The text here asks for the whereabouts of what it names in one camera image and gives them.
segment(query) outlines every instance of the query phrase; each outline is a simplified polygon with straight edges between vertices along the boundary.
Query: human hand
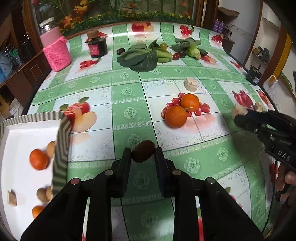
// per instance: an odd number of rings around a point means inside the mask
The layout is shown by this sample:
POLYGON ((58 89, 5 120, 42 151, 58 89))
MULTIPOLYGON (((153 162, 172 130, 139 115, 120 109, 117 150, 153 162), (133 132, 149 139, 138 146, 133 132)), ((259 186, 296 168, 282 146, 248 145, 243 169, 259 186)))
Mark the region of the human hand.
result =
MULTIPOLYGON (((296 187, 296 174, 294 172, 287 172, 286 166, 284 164, 280 164, 279 174, 276 179, 276 190, 283 190, 286 183, 296 187)), ((288 205, 291 205, 293 201, 296 200, 296 191, 282 194, 281 201, 287 199, 288 197, 290 197, 288 200, 288 205)))

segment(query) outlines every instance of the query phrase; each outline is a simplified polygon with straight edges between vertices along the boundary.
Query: wooden block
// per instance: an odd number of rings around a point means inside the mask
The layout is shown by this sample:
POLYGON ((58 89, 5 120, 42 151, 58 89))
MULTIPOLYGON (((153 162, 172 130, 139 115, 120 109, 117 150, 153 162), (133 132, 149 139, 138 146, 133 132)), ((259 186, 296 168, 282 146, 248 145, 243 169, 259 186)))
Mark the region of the wooden block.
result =
POLYGON ((184 83, 186 90, 194 92, 197 90, 198 84, 197 81, 193 78, 186 78, 186 81, 184 83))
POLYGON ((17 206, 17 197, 15 195, 15 192, 7 191, 7 203, 14 207, 17 206))
POLYGON ((257 112, 262 112, 263 109, 264 109, 264 106, 261 102, 256 102, 254 104, 254 109, 257 111, 257 112))
POLYGON ((232 118, 234 119, 237 115, 246 115, 248 113, 248 110, 246 107, 240 105, 240 104, 235 104, 231 111, 232 118))

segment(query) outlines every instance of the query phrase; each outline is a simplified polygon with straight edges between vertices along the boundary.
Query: yellow-green fruit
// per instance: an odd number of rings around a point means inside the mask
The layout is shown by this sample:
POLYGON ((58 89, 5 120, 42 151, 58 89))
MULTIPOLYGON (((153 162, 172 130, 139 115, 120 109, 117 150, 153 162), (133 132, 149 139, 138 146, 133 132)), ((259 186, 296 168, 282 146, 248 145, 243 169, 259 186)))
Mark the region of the yellow-green fruit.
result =
POLYGON ((165 43, 162 43, 162 44, 160 44, 160 48, 162 48, 162 49, 167 49, 167 48, 168 48, 168 46, 167 46, 167 44, 165 44, 165 43))

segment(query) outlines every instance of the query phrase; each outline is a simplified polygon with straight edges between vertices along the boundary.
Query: garland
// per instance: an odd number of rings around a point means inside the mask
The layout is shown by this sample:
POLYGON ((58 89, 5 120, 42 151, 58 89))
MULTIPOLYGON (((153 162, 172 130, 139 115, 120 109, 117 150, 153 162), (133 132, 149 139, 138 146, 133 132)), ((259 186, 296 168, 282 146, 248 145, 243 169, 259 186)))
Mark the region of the garland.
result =
POLYGON ((68 24, 67 27, 62 27, 61 32, 65 37, 70 36, 81 31, 95 28, 98 26, 120 23, 120 22, 129 22, 129 21, 159 21, 159 22, 173 22, 181 23, 186 25, 192 25, 191 17, 184 16, 181 14, 173 13, 118 13, 118 12, 108 12, 103 15, 99 14, 96 18, 85 18, 80 21, 74 22, 71 25, 68 24))

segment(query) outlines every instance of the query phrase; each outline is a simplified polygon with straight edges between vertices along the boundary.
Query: dark jar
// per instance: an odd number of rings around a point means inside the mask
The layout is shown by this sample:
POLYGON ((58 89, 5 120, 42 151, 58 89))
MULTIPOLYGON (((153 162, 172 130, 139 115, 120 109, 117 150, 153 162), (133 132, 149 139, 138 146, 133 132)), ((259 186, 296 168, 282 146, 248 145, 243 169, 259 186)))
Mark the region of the dark jar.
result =
POLYGON ((107 54, 106 38, 98 36, 97 30, 87 32, 86 43, 89 45, 89 52, 92 58, 98 58, 107 54))

